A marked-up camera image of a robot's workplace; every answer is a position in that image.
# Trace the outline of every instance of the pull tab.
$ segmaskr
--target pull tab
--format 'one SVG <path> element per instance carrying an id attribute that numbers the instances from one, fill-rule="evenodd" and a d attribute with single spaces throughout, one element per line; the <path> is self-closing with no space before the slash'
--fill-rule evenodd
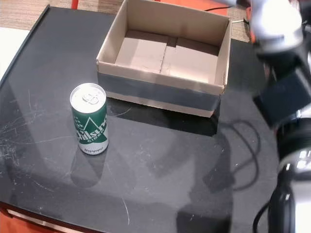
<path id="1" fill-rule="evenodd" d="M 82 99 L 91 105 L 97 104 L 99 101 L 96 95 L 92 95 L 90 93 L 84 94 Z"/>

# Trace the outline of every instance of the black tape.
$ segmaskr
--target black tape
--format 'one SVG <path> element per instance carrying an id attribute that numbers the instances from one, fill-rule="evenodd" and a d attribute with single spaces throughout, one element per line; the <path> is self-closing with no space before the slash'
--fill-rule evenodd
<path id="1" fill-rule="evenodd" d="M 104 90 L 109 92 L 207 111 L 215 110 L 220 100 L 219 95 L 131 80 L 102 73 L 98 73 L 98 83 Z"/>

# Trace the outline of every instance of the soda can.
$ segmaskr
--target soda can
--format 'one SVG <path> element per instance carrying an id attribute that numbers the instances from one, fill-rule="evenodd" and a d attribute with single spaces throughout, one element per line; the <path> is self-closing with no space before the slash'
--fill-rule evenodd
<path id="1" fill-rule="evenodd" d="M 80 149 L 86 154 L 99 154 L 108 146 L 107 107 L 104 89 L 94 83 L 77 86 L 70 103 Z"/>

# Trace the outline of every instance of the white robot part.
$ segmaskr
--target white robot part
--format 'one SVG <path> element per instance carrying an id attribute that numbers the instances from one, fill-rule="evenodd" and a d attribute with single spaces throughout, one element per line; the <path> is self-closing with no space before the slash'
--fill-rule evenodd
<path id="1" fill-rule="evenodd" d="M 260 52 L 277 52 L 303 41 L 301 15 L 288 0 L 252 0 L 251 30 Z"/>

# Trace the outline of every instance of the black table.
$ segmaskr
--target black table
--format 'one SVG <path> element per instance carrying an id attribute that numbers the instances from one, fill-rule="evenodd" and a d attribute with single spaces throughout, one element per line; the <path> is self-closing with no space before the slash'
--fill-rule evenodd
<path id="1" fill-rule="evenodd" d="M 83 154 L 69 95 L 98 82 L 114 16 L 48 7 L 0 88 L 0 202 L 108 233 L 249 233 L 276 184 L 277 155 L 251 96 L 251 45 L 232 40 L 211 119 L 108 99 L 109 146 Z M 267 229 L 263 218 L 260 229 Z"/>

